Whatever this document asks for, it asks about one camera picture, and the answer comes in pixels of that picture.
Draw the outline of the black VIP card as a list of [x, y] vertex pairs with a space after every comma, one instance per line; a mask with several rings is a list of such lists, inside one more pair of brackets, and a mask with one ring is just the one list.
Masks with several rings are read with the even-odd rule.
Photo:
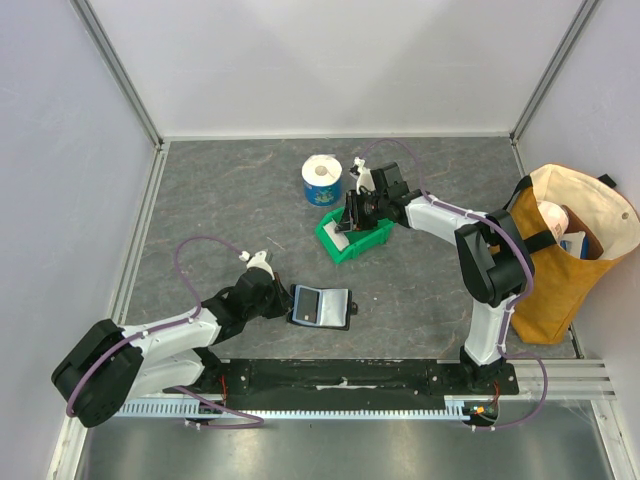
[[315, 325], [318, 322], [320, 292], [299, 285], [296, 289], [293, 319], [297, 323]]

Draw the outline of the green plastic bin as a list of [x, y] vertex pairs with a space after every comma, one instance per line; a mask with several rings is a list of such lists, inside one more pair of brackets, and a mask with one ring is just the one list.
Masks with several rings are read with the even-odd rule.
[[355, 260], [365, 251], [385, 244], [395, 226], [390, 220], [380, 220], [373, 230], [343, 233], [335, 240], [331, 233], [343, 211], [341, 207], [327, 213], [315, 228], [317, 238], [335, 264]]

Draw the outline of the black leather card holder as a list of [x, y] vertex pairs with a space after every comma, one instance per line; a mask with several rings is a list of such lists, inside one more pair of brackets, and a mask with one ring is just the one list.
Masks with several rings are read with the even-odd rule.
[[[296, 289], [299, 285], [300, 284], [292, 284], [290, 286], [289, 292], [294, 298], [293, 308], [295, 305]], [[359, 311], [357, 303], [353, 300], [352, 291], [342, 288], [309, 288], [316, 289], [321, 294], [318, 322], [315, 325], [297, 323], [294, 319], [287, 322], [301, 327], [348, 331], [351, 317], [357, 315]]]

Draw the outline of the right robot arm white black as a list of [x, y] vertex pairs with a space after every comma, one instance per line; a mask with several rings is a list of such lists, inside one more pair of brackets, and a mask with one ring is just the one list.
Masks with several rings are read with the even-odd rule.
[[477, 394], [505, 364], [505, 336], [516, 302], [533, 287], [534, 266], [518, 228], [504, 209], [481, 213], [410, 190], [399, 166], [370, 169], [361, 158], [350, 174], [341, 217], [322, 231], [343, 252], [349, 233], [370, 232], [383, 220], [422, 231], [456, 247], [463, 283], [473, 298], [470, 331], [460, 349], [458, 381]]

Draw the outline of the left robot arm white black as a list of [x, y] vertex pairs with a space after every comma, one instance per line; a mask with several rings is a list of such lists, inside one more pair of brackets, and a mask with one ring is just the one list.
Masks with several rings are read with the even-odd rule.
[[133, 327], [111, 319], [95, 323], [51, 381], [67, 415], [87, 428], [113, 417], [132, 398], [187, 386], [210, 392], [220, 380], [210, 346], [240, 334], [253, 319], [285, 316], [292, 306], [277, 274], [251, 267], [235, 285], [186, 313]]

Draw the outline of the stack of white cards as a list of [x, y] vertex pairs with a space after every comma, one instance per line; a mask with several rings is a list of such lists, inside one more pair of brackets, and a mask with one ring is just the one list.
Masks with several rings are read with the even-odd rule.
[[344, 251], [350, 246], [347, 236], [338, 229], [338, 225], [335, 221], [330, 221], [323, 227], [324, 232], [327, 234], [329, 240], [334, 247], [339, 251]]

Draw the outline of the toilet paper roll blue wrapper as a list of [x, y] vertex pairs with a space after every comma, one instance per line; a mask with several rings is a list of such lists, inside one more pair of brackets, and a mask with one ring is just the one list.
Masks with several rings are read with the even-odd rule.
[[317, 207], [334, 205], [342, 193], [342, 166], [332, 155], [311, 155], [302, 165], [301, 176], [307, 201]]

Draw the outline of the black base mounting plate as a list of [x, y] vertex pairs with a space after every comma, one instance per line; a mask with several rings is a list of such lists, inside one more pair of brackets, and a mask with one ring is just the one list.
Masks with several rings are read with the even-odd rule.
[[519, 393], [515, 368], [502, 363], [476, 378], [458, 362], [427, 359], [231, 359], [204, 370], [194, 389], [200, 393], [256, 396], [283, 389], [418, 391], [429, 396]]

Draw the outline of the items inside tote bag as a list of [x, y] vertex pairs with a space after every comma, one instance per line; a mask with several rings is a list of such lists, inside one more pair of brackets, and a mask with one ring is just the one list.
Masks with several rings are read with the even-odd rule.
[[556, 242], [566, 253], [581, 260], [597, 260], [603, 255], [601, 242], [568, 206], [538, 201], [537, 207]]

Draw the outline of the mustard canvas tote bag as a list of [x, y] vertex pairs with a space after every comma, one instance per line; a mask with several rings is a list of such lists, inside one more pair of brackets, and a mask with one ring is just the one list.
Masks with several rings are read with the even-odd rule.
[[[585, 234], [584, 256], [563, 248], [540, 211], [545, 202], [567, 213], [567, 234]], [[639, 217], [609, 177], [556, 164], [523, 177], [507, 207], [535, 268], [533, 293], [516, 305], [512, 325], [525, 343], [559, 343], [590, 290], [639, 246]]]

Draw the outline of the right aluminium frame post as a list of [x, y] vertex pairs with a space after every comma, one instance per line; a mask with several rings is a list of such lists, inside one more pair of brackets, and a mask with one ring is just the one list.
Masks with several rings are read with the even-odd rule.
[[509, 133], [509, 139], [513, 147], [518, 145], [520, 139], [526, 132], [600, 4], [600, 0], [583, 0], [580, 2], [576, 13], [573, 15], [514, 127]]

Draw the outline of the aluminium frame post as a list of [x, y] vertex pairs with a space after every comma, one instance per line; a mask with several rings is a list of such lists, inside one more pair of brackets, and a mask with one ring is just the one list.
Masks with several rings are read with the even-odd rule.
[[520, 139], [526, 132], [600, 4], [600, 0], [583, 0], [580, 2], [576, 13], [573, 15], [514, 127], [509, 133], [509, 139], [513, 147], [518, 145]]
[[84, 25], [144, 133], [154, 147], [160, 149], [164, 144], [163, 137], [144, 105], [92, 3], [88, 0], [70, 0], [70, 4]]

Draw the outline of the left aluminium frame post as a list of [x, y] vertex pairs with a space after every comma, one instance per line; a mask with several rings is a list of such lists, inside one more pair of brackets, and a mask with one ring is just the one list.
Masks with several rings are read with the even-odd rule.
[[84, 25], [144, 133], [154, 147], [160, 149], [164, 144], [163, 137], [144, 105], [92, 3], [88, 0], [70, 0], [70, 4]]

